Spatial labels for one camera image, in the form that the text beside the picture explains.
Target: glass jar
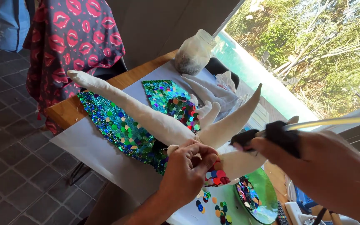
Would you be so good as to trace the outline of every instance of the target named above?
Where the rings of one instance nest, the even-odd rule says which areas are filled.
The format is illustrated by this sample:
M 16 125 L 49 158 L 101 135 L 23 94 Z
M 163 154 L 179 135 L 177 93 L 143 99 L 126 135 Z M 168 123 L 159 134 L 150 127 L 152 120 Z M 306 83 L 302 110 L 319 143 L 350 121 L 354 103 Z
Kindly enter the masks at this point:
M 181 74 L 197 75 L 209 62 L 215 46 L 215 39 L 208 32 L 199 29 L 197 34 L 184 41 L 176 53 L 176 70 Z

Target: wooden table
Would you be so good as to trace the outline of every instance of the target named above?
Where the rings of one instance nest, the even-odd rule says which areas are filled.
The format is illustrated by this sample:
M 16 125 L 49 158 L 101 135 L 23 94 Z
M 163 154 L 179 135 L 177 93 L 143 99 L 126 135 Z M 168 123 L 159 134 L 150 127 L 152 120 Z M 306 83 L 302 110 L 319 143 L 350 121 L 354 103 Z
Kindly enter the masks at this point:
M 109 79 L 108 83 L 123 90 L 152 72 L 154 69 L 174 58 L 175 54 L 176 51 L 173 51 L 150 62 L 144 63 L 141 66 Z M 69 128 L 71 125 L 87 116 L 87 112 L 84 111 L 83 105 L 80 103 L 77 96 L 73 96 L 52 107 L 49 107 L 47 109 L 47 114 L 63 129 Z M 284 172 L 270 162 L 266 162 L 264 167 L 274 189 L 276 190 L 277 199 L 282 203 L 283 208 L 285 209 L 284 203 L 287 202 L 287 189 L 285 186 Z

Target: power strip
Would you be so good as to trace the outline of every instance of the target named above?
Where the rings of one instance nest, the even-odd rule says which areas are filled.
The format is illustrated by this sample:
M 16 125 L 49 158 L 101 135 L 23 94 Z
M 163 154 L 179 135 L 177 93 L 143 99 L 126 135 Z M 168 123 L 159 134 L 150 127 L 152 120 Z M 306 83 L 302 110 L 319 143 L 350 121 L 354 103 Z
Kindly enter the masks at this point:
M 304 225 L 304 222 L 307 219 L 316 218 L 316 216 L 303 214 L 296 202 L 286 202 L 285 205 L 288 212 L 288 217 L 293 222 L 293 225 Z

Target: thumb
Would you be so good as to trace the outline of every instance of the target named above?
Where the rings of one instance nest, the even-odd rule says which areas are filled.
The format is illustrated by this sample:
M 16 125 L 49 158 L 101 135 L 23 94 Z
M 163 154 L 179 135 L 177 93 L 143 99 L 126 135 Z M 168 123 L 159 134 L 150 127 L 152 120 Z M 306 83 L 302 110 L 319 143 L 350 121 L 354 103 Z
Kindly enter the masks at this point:
M 280 146 L 263 137 L 256 137 L 251 140 L 251 146 L 271 163 L 280 167 L 292 165 L 298 161 L 297 158 L 286 152 Z
M 213 164 L 217 160 L 217 156 L 214 153 L 208 154 L 202 158 L 198 166 L 196 166 L 193 170 L 197 171 L 199 174 L 204 175 L 207 171 L 213 166 Z

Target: remote control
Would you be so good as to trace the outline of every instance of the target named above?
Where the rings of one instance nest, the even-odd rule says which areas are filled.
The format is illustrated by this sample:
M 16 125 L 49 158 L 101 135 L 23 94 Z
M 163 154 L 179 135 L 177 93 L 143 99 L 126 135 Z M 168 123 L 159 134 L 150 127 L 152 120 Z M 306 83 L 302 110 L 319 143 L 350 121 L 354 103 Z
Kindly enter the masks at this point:
M 277 201 L 278 204 L 278 213 L 277 213 L 277 224 L 278 225 L 289 225 L 286 214 L 283 211 L 283 207 L 281 206 L 280 201 Z

